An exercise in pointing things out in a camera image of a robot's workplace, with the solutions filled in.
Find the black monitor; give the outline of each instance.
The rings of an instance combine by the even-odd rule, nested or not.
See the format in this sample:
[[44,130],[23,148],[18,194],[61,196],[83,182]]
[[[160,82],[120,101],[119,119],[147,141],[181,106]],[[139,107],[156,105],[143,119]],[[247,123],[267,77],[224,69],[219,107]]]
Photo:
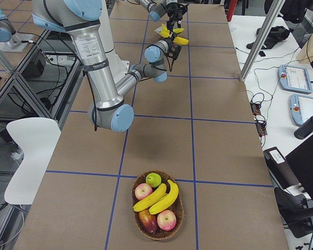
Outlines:
[[284,191],[275,190],[280,213],[298,238],[313,231],[313,135],[285,158],[311,197],[311,200],[305,199],[303,195],[291,197]]

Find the banana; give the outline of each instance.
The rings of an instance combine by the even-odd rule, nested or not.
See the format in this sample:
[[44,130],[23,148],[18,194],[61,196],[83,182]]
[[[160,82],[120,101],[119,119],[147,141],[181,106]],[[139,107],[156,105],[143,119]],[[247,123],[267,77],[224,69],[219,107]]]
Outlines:
[[162,200],[155,203],[153,206],[150,207],[149,212],[152,215],[156,215],[163,210],[166,210],[171,206],[178,196],[178,186],[176,183],[172,182],[171,180],[167,180],[169,185],[171,186],[171,190]]
[[151,193],[149,196],[145,197],[141,201],[138,201],[134,205],[134,211],[135,212],[143,211],[144,209],[149,208],[150,206],[158,202],[161,199],[161,197],[165,195],[166,189],[167,189],[166,184],[161,183],[153,193]]

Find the fruit basket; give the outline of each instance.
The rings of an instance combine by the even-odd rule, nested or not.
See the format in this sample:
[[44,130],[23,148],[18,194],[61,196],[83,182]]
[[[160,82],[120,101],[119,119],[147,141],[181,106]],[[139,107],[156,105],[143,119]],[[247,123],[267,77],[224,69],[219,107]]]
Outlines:
[[[135,180],[134,184],[133,184],[133,188],[132,188],[132,199],[133,199],[133,206],[139,202],[138,199],[136,198],[135,196],[135,189],[136,187],[141,184],[141,183],[145,183],[146,181],[146,176],[150,173],[157,173],[160,175],[161,177],[161,182],[162,183],[165,183],[166,184],[166,193],[169,193],[170,191],[170,185],[169,183],[167,182],[167,180],[171,180],[175,183],[175,180],[173,177],[171,177],[169,174],[163,172],[163,171],[148,171],[148,172],[145,172],[143,174],[141,174],[140,176],[137,177],[137,179]],[[178,194],[175,202],[169,207],[167,208],[169,210],[171,210],[175,216],[176,216],[176,225],[173,229],[169,230],[169,231],[164,231],[160,228],[157,229],[157,231],[154,233],[154,234],[151,234],[151,233],[148,233],[140,219],[139,219],[139,213],[138,212],[134,212],[134,218],[135,218],[135,222],[136,222],[136,225],[139,229],[139,231],[144,234],[146,237],[152,239],[152,240],[156,240],[156,241],[161,241],[161,240],[167,240],[171,237],[173,237],[175,235],[175,233],[180,229],[181,225],[182,225],[182,222],[183,222],[183,219],[184,219],[184,211],[183,211],[183,207],[182,207],[182,201],[181,201],[181,198],[180,198],[180,193]]]

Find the black bag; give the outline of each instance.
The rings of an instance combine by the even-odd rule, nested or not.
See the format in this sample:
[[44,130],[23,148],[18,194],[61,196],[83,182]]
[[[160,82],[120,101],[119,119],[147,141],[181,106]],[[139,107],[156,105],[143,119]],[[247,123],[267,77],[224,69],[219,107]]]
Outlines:
[[[266,0],[264,11],[268,13],[273,0]],[[286,0],[280,13],[285,21],[300,23],[304,20],[307,8],[313,4],[313,0]]]
[[[258,33],[260,32],[260,29],[261,28],[257,29],[256,35],[258,35]],[[283,26],[272,27],[261,49],[271,49],[278,42],[282,42],[287,39],[289,34],[290,30],[284,28]],[[251,49],[253,44],[254,43],[247,44],[246,47],[248,49]]]

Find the black bottle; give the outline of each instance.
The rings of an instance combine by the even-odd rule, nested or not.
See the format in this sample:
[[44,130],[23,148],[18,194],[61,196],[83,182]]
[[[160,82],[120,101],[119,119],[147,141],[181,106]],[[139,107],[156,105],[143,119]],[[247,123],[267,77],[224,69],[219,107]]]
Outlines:
[[294,136],[300,140],[305,139],[309,134],[313,132],[313,116],[304,122],[296,131]]

